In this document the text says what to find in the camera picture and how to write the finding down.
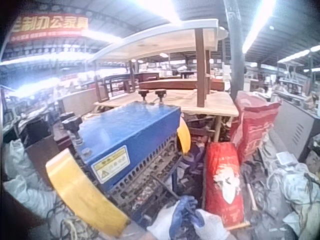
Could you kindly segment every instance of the ceiling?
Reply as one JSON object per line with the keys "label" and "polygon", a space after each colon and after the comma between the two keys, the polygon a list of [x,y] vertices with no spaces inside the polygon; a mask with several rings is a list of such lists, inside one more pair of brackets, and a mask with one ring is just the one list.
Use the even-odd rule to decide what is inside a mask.
{"label": "ceiling", "polygon": [[[223,0],[172,0],[175,11],[181,20],[217,18],[219,25],[228,28]],[[238,0],[241,16],[242,38],[245,40],[255,19],[256,9],[261,0]],[[163,25],[168,21],[157,16],[130,0],[31,0],[23,9],[25,13],[48,14],[69,13],[86,15],[89,29],[125,38],[142,30]],[[245,54],[248,62],[276,65],[277,60],[309,49],[320,44],[320,14],[311,1],[276,0],[272,17],[261,29],[251,48]],[[56,48],[63,51],[65,47],[80,52],[96,53],[108,45],[107,42],[86,37],[52,37],[41,40],[29,40],[22,43],[9,43],[2,60],[9,60],[29,55],[39,55],[46,49]],[[225,39],[226,58],[230,59],[230,39]],[[219,41],[212,58],[221,58],[222,41]],[[171,59],[195,58],[195,52],[177,53]],[[161,60],[158,56],[150,61]],[[307,58],[296,60],[307,64]],[[36,65],[11,64],[1,66],[3,74],[12,71],[38,71],[71,66],[82,66],[81,62],[43,62]],[[313,65],[320,66],[320,51],[313,54]]]}

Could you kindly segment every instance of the black knob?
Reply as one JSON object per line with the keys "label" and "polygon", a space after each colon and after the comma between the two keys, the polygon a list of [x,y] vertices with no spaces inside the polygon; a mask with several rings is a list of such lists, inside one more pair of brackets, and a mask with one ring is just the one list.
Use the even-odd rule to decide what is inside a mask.
{"label": "black knob", "polygon": [[163,104],[163,101],[162,99],[164,98],[164,96],[167,94],[167,90],[165,89],[158,89],[158,90],[155,90],[155,94],[158,95],[160,101],[159,103],[160,104]]}
{"label": "black knob", "polygon": [[74,117],[74,116],[75,116],[75,113],[73,111],[65,112],[59,116],[59,119],[61,122],[63,122],[64,120],[67,120],[67,119]]}
{"label": "black knob", "polygon": [[146,101],[146,96],[149,93],[149,90],[142,89],[142,90],[139,90],[138,93],[141,95],[141,97],[143,98],[143,101],[145,102]]}
{"label": "black knob", "polygon": [[82,118],[80,116],[72,116],[62,122],[63,128],[69,130],[73,134],[80,130],[80,124],[82,124]]}

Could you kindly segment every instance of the glove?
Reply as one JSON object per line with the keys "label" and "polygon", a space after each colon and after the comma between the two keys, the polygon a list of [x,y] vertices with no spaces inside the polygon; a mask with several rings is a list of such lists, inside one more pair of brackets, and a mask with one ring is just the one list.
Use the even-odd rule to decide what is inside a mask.
{"label": "glove", "polygon": [[198,201],[193,196],[182,196],[175,205],[164,206],[158,213],[154,223],[146,229],[158,240],[170,240],[173,238],[184,218],[188,219],[189,209],[195,209]]}
{"label": "glove", "polygon": [[197,217],[189,215],[196,234],[201,240],[226,240],[230,232],[224,228],[221,217],[211,214],[202,209],[195,211]]}

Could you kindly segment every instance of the edge banding machine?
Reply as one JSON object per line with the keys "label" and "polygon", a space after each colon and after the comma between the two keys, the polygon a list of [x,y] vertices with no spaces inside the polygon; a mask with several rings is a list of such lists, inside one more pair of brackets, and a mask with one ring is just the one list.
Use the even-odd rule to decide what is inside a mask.
{"label": "edge banding machine", "polygon": [[71,114],[62,122],[75,153],[60,152],[46,164],[50,181],[65,204],[97,230],[120,236],[134,221],[145,228],[165,201],[155,180],[172,178],[190,149],[191,137],[178,106],[165,105],[166,90],[155,91],[159,103],[113,108],[82,121]]}

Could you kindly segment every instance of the knob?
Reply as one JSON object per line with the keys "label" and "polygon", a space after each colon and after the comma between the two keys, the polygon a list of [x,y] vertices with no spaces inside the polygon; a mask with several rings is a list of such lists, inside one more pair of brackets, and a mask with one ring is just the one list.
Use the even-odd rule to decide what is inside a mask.
{"label": "knob", "polygon": [[80,116],[72,116],[62,122],[63,128],[70,131],[75,136],[75,143],[77,145],[82,144],[82,139],[78,133],[80,130],[79,125],[82,124],[82,118]]}
{"label": "knob", "polygon": [[164,96],[167,94],[167,90],[165,89],[158,89],[158,90],[155,90],[155,94],[158,95],[159,97],[159,104],[164,104],[163,102],[163,98]]}
{"label": "knob", "polygon": [[75,116],[75,113],[73,111],[65,112],[59,116],[59,119],[61,122],[63,122],[64,120],[67,120],[67,119],[74,117],[74,116]]}
{"label": "knob", "polygon": [[149,93],[149,90],[139,90],[139,92],[138,92],[140,95],[141,95],[141,97],[143,98],[143,102],[144,103],[146,103],[147,101],[146,101],[146,96],[147,96],[147,94]]}

